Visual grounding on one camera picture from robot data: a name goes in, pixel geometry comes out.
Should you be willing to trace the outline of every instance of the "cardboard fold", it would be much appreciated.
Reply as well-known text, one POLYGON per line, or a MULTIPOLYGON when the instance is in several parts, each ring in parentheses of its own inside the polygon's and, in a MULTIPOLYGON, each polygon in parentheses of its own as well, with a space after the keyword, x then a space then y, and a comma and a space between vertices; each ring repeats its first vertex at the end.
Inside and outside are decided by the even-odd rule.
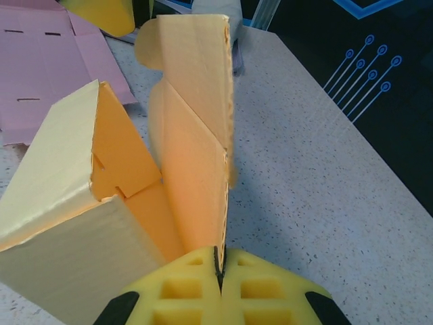
POLYGON ((122 287, 185 253, 224 254, 227 18, 160 17, 141 35, 147 27, 157 28, 160 49, 143 54, 139 42, 137 56, 164 67, 149 100, 154 159, 111 87, 96 80, 51 107, 0 200, 0 280, 67 325, 92 324, 122 287), (161 60, 151 59, 159 50, 161 60))

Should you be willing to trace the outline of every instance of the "yellow cardboard box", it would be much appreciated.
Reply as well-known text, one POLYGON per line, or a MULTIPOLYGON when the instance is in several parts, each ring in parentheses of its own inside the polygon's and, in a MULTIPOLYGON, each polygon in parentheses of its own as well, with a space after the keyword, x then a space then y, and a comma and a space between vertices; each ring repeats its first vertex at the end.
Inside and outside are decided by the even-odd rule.
POLYGON ((54 104, 0 200, 0 281, 67 325, 203 246, 223 254, 233 168, 227 17, 160 16, 137 59, 154 162, 107 83, 54 104))

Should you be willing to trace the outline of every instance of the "cardboard box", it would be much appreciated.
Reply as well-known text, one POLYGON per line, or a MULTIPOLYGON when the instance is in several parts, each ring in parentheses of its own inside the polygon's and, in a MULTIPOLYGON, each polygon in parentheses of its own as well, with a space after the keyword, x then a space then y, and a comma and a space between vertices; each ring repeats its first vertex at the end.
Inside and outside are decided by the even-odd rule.
POLYGON ((54 0, 0 0, 0 58, 5 145, 30 145, 51 105, 94 79, 137 102, 98 27, 54 0))
POLYGON ((51 107, 0 200, 0 281, 67 325, 203 246, 223 254, 233 179, 227 17, 162 16, 136 54, 164 77, 147 151, 107 83, 51 107))

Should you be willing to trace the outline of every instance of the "black rubber pad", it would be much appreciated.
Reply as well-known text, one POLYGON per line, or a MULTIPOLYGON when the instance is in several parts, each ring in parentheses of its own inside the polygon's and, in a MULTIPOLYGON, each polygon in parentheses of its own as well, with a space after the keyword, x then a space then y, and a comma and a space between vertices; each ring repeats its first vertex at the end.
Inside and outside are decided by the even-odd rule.
POLYGON ((307 292, 305 297, 322 325, 350 325, 350 322, 334 300, 317 292, 307 292))
POLYGON ((93 325, 126 325, 139 297, 131 291, 112 299, 93 325))

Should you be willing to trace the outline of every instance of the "gray speckled table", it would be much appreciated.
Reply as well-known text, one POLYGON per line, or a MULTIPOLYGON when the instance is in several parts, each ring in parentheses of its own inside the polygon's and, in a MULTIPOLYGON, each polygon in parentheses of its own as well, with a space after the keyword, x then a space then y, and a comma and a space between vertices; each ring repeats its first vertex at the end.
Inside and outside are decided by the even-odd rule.
MULTIPOLYGON (((145 107, 161 74, 109 44, 145 107)), ((326 287, 353 325, 433 324, 433 218, 275 35, 248 29, 242 48, 228 245, 326 287)), ((0 149, 0 195, 18 154, 0 149)), ((60 323, 0 285, 0 324, 60 323)))

